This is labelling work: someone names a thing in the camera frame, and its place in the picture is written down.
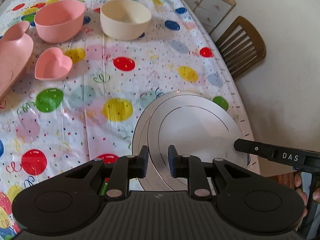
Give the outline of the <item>person's right hand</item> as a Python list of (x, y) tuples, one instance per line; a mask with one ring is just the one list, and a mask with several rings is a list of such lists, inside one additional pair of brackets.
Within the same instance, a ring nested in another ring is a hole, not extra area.
[[(306, 206), (307, 202), (308, 202), (308, 197), (307, 197), (306, 193), (303, 192), (301, 187), (300, 187), (302, 185), (302, 179), (301, 179), (301, 176), (300, 176), (299, 173), (297, 173), (295, 175), (294, 183), (295, 183), (295, 187), (296, 187), (296, 192), (300, 195), (300, 197), (302, 198), (302, 200), (304, 202), (304, 205)], [(317, 189), (313, 193), (312, 198), (313, 198), (314, 201), (319, 203), (319, 199), (320, 199), (320, 190), (319, 189)]]

